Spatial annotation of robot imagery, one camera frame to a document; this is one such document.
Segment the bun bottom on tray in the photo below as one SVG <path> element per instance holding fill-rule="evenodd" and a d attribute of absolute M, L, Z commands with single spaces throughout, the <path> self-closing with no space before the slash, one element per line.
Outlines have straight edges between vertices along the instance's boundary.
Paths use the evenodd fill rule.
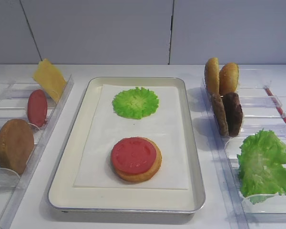
<path fill-rule="evenodd" d="M 128 182 L 132 182 L 132 183 L 140 183 L 140 182 L 144 182 L 144 181 L 151 179 L 158 172 L 162 164 L 162 153 L 159 147 L 156 145 L 156 143 L 148 138 L 145 138 L 145 137 L 141 137 L 141 138 L 144 138 L 147 141 L 151 142 L 156 149 L 156 160 L 148 171 L 141 173 L 141 174 L 127 174 L 127 173 L 124 173 L 114 168 L 114 166 L 112 165 L 115 172 L 120 178 Z"/>

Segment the right standing bun half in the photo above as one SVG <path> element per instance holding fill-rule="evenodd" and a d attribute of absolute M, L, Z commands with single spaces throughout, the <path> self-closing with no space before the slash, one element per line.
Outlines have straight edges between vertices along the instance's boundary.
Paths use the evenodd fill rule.
<path fill-rule="evenodd" d="M 227 63 L 219 72 L 219 93 L 234 93 L 238 86 L 239 68 L 234 62 Z"/>

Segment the clear acrylic rack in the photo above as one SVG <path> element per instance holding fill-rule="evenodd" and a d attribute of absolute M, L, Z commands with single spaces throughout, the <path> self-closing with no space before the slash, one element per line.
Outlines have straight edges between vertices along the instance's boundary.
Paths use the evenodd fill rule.
<path fill-rule="evenodd" d="M 48 110 L 42 127 L 31 125 L 34 135 L 34 148 L 22 175 L 0 167 L 0 229 L 8 229 L 23 199 L 44 149 L 56 126 L 64 105 L 74 85 L 70 76 L 58 102 L 46 95 Z M 28 83 L 0 83 L 0 129 L 11 119 L 28 121 L 27 104 L 30 94 L 41 86 Z"/>
<path fill-rule="evenodd" d="M 213 132 L 216 147 L 212 149 L 215 167 L 218 172 L 221 191 L 229 214 L 232 229 L 250 229 L 254 223 L 286 223 L 286 196 L 274 194 L 261 203 L 252 204 L 249 198 L 243 197 L 238 177 L 239 164 L 237 155 L 241 154 L 240 146 L 243 141 L 260 130 L 272 130 L 286 144 L 286 124 L 276 110 L 271 97 L 264 90 L 270 87 L 270 81 L 262 81 L 261 76 L 267 76 L 263 70 L 240 70 L 242 77 L 253 76 L 255 82 L 244 83 L 240 79 L 236 93 L 239 95 L 243 111 L 243 122 L 238 136 L 222 137 L 213 113 L 211 96 L 201 83 L 201 92 L 208 118 Z"/>

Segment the left standing bun half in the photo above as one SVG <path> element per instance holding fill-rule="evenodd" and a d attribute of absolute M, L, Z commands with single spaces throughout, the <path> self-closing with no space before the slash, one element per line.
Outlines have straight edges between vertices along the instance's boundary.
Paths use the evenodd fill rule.
<path fill-rule="evenodd" d="M 210 94 L 219 94 L 219 71 L 218 58 L 210 58 L 204 66 L 204 81 Z"/>

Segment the clear acrylic left rack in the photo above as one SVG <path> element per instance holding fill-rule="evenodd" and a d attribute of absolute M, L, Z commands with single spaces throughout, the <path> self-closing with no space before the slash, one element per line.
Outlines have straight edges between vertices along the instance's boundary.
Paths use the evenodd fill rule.
<path fill-rule="evenodd" d="M 58 102 L 46 95 L 48 110 L 42 127 L 31 125 L 34 135 L 34 148 L 22 175 L 0 167 L 0 229 L 8 229 L 23 199 L 44 149 L 56 126 L 64 105 L 74 85 L 70 76 Z M 28 83 L 0 83 L 0 129 L 11 119 L 28 121 L 27 104 L 30 94 L 41 86 Z"/>

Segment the red white striped straw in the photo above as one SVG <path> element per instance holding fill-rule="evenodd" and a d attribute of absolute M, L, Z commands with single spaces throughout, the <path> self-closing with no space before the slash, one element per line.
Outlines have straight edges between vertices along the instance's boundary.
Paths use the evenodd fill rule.
<path fill-rule="evenodd" d="M 274 105 L 276 106 L 276 110 L 278 111 L 279 115 L 283 119 L 284 123 L 286 124 L 286 110 L 283 110 L 283 102 L 286 102 L 286 96 L 281 97 L 280 99 L 275 96 L 268 86 L 264 86 L 264 90 L 268 96 L 271 97 Z"/>

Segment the standing bun half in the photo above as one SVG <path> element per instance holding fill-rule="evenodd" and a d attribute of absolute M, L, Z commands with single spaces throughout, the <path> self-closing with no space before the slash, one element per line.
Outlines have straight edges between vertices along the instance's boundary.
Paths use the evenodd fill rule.
<path fill-rule="evenodd" d="M 204 66 L 204 81 L 210 94 L 219 94 L 219 71 L 218 58 L 210 58 Z"/>
<path fill-rule="evenodd" d="M 219 93 L 234 93 L 238 86 L 239 68 L 234 62 L 227 63 L 219 72 Z"/>

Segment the left brown meat patty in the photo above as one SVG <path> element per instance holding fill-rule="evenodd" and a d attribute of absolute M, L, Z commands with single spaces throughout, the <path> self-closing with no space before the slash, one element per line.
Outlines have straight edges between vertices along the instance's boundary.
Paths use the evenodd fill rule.
<path fill-rule="evenodd" d="M 211 94 L 211 103 L 213 112 L 215 114 L 218 123 L 220 135 L 228 136 L 229 135 L 228 124 L 225 115 L 225 107 L 221 99 L 221 96 L 219 94 Z"/>

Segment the right dark meat patty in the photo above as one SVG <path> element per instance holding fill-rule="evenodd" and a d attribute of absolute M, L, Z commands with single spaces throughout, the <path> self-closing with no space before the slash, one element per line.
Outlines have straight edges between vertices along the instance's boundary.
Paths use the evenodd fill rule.
<path fill-rule="evenodd" d="M 243 111 L 237 93 L 227 93 L 222 98 L 228 131 L 231 137 L 238 136 L 243 122 Z"/>

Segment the round green lettuce piece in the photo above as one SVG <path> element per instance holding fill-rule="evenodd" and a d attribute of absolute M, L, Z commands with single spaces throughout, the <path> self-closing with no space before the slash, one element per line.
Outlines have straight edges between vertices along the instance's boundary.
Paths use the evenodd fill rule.
<path fill-rule="evenodd" d="M 129 119 L 142 119 L 154 114 L 159 107 L 159 99 L 154 91 L 146 88 L 119 92 L 112 101 L 113 110 L 118 116 Z"/>

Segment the yellow cheese slice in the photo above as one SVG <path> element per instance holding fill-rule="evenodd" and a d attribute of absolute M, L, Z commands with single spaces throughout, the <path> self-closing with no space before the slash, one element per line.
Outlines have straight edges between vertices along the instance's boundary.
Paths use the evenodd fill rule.
<path fill-rule="evenodd" d="M 67 84 L 61 71 L 49 60 L 43 59 L 33 74 L 33 79 L 58 103 Z"/>

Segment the brown bun in left rack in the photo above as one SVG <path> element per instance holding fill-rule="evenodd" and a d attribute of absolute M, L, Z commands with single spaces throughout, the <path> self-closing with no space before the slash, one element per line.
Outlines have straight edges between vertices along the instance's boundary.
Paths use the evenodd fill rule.
<path fill-rule="evenodd" d="M 0 167 L 22 175 L 33 148 L 33 131 L 26 121 L 11 119 L 0 129 Z"/>

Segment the white paper liner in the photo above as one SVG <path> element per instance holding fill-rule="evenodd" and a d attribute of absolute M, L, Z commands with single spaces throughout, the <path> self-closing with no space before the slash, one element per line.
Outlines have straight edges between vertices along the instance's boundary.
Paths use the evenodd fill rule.
<path fill-rule="evenodd" d="M 102 86 L 83 151 L 75 187 L 188 189 L 188 169 L 183 121 L 176 87 L 149 87 L 159 99 L 154 114 L 142 119 L 127 119 L 113 110 L 114 97 L 128 86 Z M 154 141 L 162 153 L 159 171 L 148 181 L 129 183 L 112 169 L 113 146 L 126 137 L 145 137 Z"/>

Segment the red tomato slice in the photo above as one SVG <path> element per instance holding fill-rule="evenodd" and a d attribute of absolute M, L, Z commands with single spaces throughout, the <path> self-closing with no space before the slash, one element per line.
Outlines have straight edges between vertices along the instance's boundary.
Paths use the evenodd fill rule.
<path fill-rule="evenodd" d="M 127 174 L 148 171 L 156 160 L 154 145 L 141 137 L 124 138 L 116 143 L 111 152 L 114 168 Z"/>
<path fill-rule="evenodd" d="M 31 124 L 42 127 L 47 116 L 48 104 L 43 90 L 33 91 L 28 99 L 27 115 Z"/>

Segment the large green lettuce leaf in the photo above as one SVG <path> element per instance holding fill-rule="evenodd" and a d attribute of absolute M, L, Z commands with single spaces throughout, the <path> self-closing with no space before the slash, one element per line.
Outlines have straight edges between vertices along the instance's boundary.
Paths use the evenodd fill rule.
<path fill-rule="evenodd" d="M 286 144 L 272 130 L 247 137 L 237 155 L 240 191 L 252 204 L 274 194 L 286 196 Z"/>

